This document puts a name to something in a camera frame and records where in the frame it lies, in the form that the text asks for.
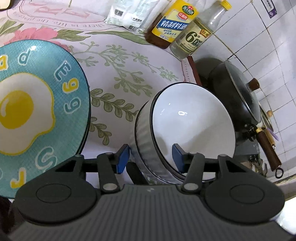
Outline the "purple wall sticker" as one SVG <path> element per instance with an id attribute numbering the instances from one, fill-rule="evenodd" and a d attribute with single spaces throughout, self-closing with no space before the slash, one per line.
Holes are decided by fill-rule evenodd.
<path id="1" fill-rule="evenodd" d="M 261 2 L 266 9 L 270 19 L 277 15 L 277 10 L 272 0 L 261 0 Z"/>

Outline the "yellow label cooking wine bottle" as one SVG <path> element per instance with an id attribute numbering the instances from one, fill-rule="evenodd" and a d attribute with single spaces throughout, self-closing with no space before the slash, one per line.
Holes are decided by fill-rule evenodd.
<path id="1" fill-rule="evenodd" d="M 172 1 L 145 31 L 145 40 L 161 49 L 168 48 L 205 5 L 205 0 Z"/>

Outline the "white ribbed bowl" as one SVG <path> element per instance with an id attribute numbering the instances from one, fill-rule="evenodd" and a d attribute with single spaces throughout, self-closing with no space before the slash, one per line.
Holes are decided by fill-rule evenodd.
<path id="1" fill-rule="evenodd" d="M 165 87 L 150 99 L 150 130 L 156 150 L 182 177 L 172 158 L 172 146 L 178 144 L 190 154 L 210 159 L 220 154 L 233 157 L 235 131 L 221 101 L 203 87 L 178 82 Z"/>
<path id="2" fill-rule="evenodd" d="M 170 167 L 154 146 L 149 122 L 150 104 L 151 101 L 146 102 L 133 121 L 129 145 L 131 154 L 148 184 L 181 184 L 184 177 Z"/>

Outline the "black pot with glass lid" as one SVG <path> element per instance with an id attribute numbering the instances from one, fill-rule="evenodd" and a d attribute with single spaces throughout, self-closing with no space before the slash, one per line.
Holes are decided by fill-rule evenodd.
<path id="1" fill-rule="evenodd" d="M 232 120 L 234 130 L 239 133 L 239 141 L 258 141 L 275 178 L 280 179 L 284 170 L 273 145 L 261 125 L 259 101 L 255 90 L 260 89 L 256 78 L 247 80 L 245 75 L 229 61 L 218 64 L 208 76 L 210 91 L 222 102 Z"/>

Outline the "white plastic salt bag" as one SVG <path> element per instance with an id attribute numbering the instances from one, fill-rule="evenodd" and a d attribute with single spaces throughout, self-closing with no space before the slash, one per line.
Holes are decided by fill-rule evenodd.
<path id="1" fill-rule="evenodd" d="M 141 33 L 148 29 L 169 4 L 170 1 L 157 0 L 114 1 L 105 22 L 124 27 L 134 33 Z"/>

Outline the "white vinegar bottle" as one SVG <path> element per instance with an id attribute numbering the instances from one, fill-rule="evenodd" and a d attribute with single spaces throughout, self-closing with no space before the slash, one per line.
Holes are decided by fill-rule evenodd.
<path id="1" fill-rule="evenodd" d="M 171 52 L 179 59 L 193 54 L 215 32 L 221 19 L 231 8 L 228 1 L 215 1 L 182 30 L 170 44 Z"/>

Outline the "blue fried egg plate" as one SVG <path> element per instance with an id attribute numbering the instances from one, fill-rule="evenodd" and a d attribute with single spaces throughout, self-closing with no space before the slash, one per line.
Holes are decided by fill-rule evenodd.
<path id="1" fill-rule="evenodd" d="M 78 61 L 42 40 L 1 47 L 1 196 L 80 154 L 90 90 Z"/>

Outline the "cream cutting board dark rim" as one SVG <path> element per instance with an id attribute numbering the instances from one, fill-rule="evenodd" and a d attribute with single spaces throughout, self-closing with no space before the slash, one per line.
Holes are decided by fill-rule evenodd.
<path id="1" fill-rule="evenodd" d="M 0 11 L 11 9 L 15 7 L 20 0 L 0 0 Z"/>

